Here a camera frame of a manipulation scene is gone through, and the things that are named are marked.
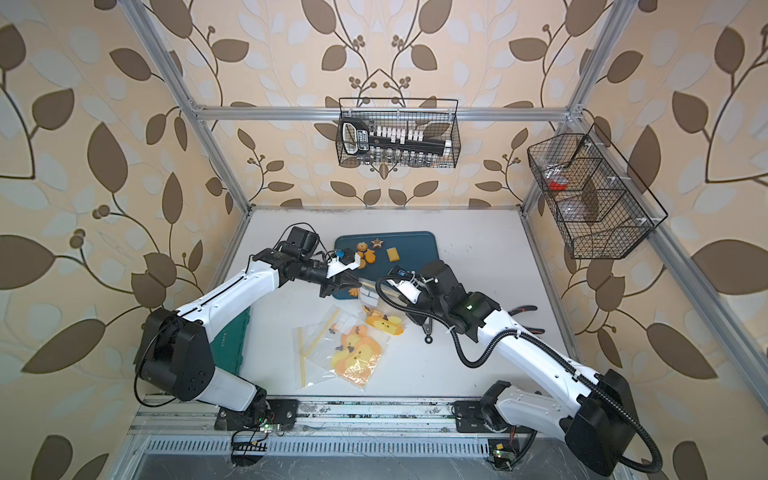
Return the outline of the clear duck zip bag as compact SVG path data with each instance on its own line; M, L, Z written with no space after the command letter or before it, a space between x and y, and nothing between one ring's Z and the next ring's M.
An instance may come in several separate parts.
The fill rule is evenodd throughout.
M405 322L391 307L378 299L360 297L358 303L363 312L363 327L373 337L398 337L405 332Z

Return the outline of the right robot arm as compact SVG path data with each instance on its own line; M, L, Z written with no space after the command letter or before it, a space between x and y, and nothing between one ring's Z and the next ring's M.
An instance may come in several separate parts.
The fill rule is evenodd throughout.
M446 327L459 361L478 369L493 356L533 379L542 393L495 381L461 417L487 431L522 427L565 443L594 473L609 476L635 438L637 413L627 382L615 371L600 374L561 354L482 292L468 292L441 260L420 272L391 270L386 286L405 302L419 325Z

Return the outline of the orange duck zip bag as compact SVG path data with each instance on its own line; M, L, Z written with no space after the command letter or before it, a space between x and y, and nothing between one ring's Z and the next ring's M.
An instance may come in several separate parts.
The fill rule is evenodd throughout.
M330 358L330 369L338 377L364 388L384 354L388 337L367 324L359 324L340 335Z

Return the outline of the black tongs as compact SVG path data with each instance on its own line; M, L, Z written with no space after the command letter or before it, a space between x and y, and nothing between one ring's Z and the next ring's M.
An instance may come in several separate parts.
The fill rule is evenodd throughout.
M424 333L424 342L427 345L430 345L433 343L433 319L430 317L427 317L424 322L422 323L422 330Z

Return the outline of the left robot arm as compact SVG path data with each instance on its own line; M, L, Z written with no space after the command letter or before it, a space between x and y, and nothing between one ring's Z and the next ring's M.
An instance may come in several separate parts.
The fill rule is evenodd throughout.
M266 391L215 364L211 343L241 313L284 284L300 280L324 298L360 286L362 259L353 249L317 259L316 232L293 225L288 238L248 257L245 267L202 297L176 310L159 308L145 322L135 357L143 380L183 402L199 401L233 412L265 405Z

